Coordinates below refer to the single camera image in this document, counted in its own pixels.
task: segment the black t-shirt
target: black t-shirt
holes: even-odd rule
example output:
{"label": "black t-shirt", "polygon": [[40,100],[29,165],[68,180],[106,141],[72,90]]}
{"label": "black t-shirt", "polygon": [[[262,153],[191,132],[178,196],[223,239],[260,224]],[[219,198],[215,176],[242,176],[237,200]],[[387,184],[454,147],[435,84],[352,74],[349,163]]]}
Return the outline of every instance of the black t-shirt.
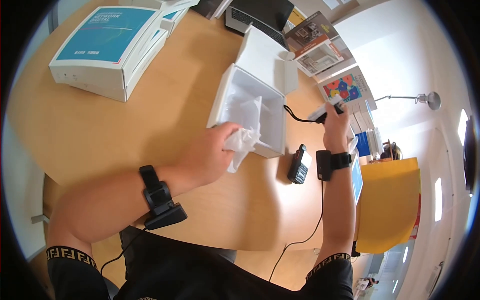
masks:
{"label": "black t-shirt", "polygon": [[[332,255],[307,274],[299,291],[291,291],[261,279],[220,255],[168,240],[149,253],[136,268],[128,270],[127,281],[114,300],[160,299],[339,299],[352,300],[350,255]],[[47,250],[48,272],[56,300],[107,300],[107,286],[94,260],[69,247]]]}

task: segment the walkie-talkie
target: walkie-talkie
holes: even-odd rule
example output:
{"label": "walkie-talkie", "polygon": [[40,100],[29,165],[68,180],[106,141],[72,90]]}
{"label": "walkie-talkie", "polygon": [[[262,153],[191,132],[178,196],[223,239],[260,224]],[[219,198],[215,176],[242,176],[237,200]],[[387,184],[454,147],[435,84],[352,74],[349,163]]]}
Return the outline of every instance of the walkie-talkie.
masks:
{"label": "walkie-talkie", "polygon": [[292,164],[288,171],[287,178],[296,184],[302,184],[307,177],[308,168],[312,164],[312,157],[307,153],[307,147],[301,144],[293,155]]}

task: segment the ceiling light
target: ceiling light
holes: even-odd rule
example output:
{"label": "ceiling light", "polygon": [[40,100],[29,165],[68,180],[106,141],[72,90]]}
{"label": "ceiling light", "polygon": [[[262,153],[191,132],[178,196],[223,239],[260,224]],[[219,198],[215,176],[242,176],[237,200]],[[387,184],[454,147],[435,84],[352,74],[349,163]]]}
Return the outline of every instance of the ceiling light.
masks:
{"label": "ceiling light", "polygon": [[407,260],[407,253],[408,253],[408,246],[405,247],[405,253],[403,254],[403,263],[405,263],[405,260]]}
{"label": "ceiling light", "polygon": [[398,284],[398,280],[395,282],[395,285],[393,287],[393,291],[392,291],[392,294],[395,293],[395,289],[396,289],[396,285]]}

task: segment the black cable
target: black cable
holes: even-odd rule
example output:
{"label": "black cable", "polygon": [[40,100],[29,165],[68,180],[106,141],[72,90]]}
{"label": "black cable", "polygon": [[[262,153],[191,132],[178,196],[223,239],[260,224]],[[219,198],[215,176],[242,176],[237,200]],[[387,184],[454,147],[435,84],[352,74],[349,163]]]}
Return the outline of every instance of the black cable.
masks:
{"label": "black cable", "polygon": [[320,225],[320,221],[322,220],[322,217],[324,216],[324,181],[322,180],[322,213],[320,214],[320,219],[318,219],[318,223],[317,223],[317,226],[315,226],[315,230],[313,231],[312,235],[310,235],[308,237],[308,239],[304,240],[304,241],[297,241],[297,242],[294,242],[294,243],[290,243],[288,244],[287,246],[285,246],[285,248],[283,248],[283,251],[282,251],[282,254],[280,255],[280,257],[278,258],[275,266],[273,267],[273,270],[272,270],[272,273],[270,274],[270,278],[268,279],[268,282],[270,282],[270,280],[272,280],[272,276],[273,276],[273,272],[275,272],[275,268],[276,268],[276,265],[278,265],[278,262],[280,262],[280,259],[282,259],[282,256],[283,254],[285,253],[285,251],[287,250],[288,247],[290,247],[291,245],[294,245],[294,244],[303,244],[305,242],[307,242],[309,239],[311,239],[313,237],[313,235],[315,234],[315,232],[317,231],[317,228],[318,226]]}
{"label": "black cable", "polygon": [[125,253],[125,251],[127,251],[128,247],[130,247],[130,245],[133,243],[133,241],[136,240],[137,237],[139,237],[145,230],[147,230],[147,227],[143,228],[142,231],[139,232],[139,233],[130,241],[130,243],[128,243],[127,247],[125,247],[125,249],[122,250],[122,252],[120,252],[120,255],[119,255],[119,256],[117,256],[116,258],[111,259],[111,260],[109,260],[108,262],[106,262],[106,263],[103,264],[102,268],[100,269],[100,275],[101,275],[102,277],[103,277],[103,268],[105,268],[105,266],[106,266],[107,264],[109,264],[109,263],[111,263],[111,262],[114,262],[114,261],[116,261],[117,259],[121,258],[121,256]]}
{"label": "black cable", "polygon": [[312,120],[303,120],[303,119],[297,118],[297,116],[295,116],[295,114],[293,114],[292,109],[290,107],[288,107],[288,105],[284,105],[283,108],[287,111],[287,113],[289,113],[292,116],[292,118],[294,118],[298,122],[308,122],[308,123],[313,123],[314,122]]}

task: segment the person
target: person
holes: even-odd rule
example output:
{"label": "person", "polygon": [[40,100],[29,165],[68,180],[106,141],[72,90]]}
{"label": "person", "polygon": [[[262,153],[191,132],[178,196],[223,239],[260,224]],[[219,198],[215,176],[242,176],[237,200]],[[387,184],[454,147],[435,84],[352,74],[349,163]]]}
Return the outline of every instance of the person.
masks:
{"label": "person", "polygon": [[[347,151],[348,111],[338,115],[326,104],[324,145],[332,154]],[[219,179],[233,157],[225,139],[240,125],[206,129],[177,163],[156,166],[171,196]],[[92,256],[92,244],[120,233],[126,282],[115,300],[159,299],[341,299],[351,300],[350,255],[355,202],[349,168],[335,170],[325,183],[323,244],[299,291],[277,286],[232,263],[231,255],[155,235],[129,226],[149,212],[137,170],[91,180],[66,192],[54,207],[48,227],[48,273],[57,300],[106,300],[107,285]]]}
{"label": "person", "polygon": [[368,280],[368,284],[367,284],[366,289],[367,289],[367,288],[371,288],[371,287],[373,287],[374,284],[378,284],[378,283],[379,283],[379,281],[378,281],[378,280],[375,280],[375,278],[370,278],[370,277],[369,277],[369,278],[365,278],[365,280]]}

